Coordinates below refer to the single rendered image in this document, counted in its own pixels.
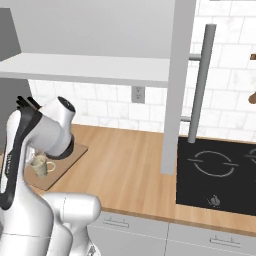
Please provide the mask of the dark grey cabinet door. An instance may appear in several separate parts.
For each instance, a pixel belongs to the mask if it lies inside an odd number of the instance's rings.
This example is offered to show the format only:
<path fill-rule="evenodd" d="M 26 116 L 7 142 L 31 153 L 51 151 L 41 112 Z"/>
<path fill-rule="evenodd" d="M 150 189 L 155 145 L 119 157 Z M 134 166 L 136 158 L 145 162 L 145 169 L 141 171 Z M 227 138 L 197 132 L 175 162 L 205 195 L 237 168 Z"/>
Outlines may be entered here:
<path fill-rule="evenodd" d="M 9 8 L 0 8 L 0 62 L 21 53 L 13 18 Z M 26 79 L 0 77 L 0 151 L 6 141 L 6 123 L 16 109 L 18 96 L 31 95 Z"/>

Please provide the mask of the black hob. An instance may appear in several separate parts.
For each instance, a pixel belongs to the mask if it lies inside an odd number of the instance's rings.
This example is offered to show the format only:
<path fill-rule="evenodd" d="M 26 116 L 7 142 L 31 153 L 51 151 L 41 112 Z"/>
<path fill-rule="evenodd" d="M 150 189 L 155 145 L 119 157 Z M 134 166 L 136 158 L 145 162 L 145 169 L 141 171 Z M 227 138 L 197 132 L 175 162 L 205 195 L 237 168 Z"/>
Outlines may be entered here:
<path fill-rule="evenodd" d="M 256 144 L 180 137 L 176 203 L 256 216 Z"/>

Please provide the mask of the grey drawer front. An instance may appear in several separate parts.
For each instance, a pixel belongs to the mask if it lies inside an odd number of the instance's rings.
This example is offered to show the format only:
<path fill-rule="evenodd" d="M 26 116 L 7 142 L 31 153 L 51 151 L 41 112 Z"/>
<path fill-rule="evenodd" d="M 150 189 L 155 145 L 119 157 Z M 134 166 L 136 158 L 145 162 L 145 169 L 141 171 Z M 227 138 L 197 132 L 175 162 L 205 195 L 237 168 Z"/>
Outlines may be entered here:
<path fill-rule="evenodd" d="M 241 248 L 210 243 L 215 236 Z M 256 237 L 170 223 L 166 256 L 256 256 Z"/>
<path fill-rule="evenodd" d="M 103 223 L 103 219 L 125 220 L 129 228 Z M 102 256 L 164 256 L 168 223 L 140 217 L 102 212 L 88 226 L 93 243 Z"/>

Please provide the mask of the grey wall outlet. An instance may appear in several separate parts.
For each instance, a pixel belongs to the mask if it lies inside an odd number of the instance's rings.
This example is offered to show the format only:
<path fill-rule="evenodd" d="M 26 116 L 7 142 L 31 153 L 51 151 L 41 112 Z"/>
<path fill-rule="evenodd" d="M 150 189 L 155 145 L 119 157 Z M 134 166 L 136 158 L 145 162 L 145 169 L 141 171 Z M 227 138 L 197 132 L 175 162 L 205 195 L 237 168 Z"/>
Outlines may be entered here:
<path fill-rule="evenodd" d="M 145 88 L 140 86 L 133 86 L 131 92 L 131 101 L 133 103 L 145 103 Z"/>

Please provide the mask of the grey wall cabinet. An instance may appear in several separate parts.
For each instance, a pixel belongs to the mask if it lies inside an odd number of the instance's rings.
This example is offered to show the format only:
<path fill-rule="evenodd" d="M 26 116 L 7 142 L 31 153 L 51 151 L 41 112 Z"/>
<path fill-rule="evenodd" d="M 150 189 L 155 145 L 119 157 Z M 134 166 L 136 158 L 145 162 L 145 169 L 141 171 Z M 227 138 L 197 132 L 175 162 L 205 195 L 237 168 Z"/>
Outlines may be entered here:
<path fill-rule="evenodd" d="M 175 0 L 0 0 L 0 77 L 168 85 Z"/>

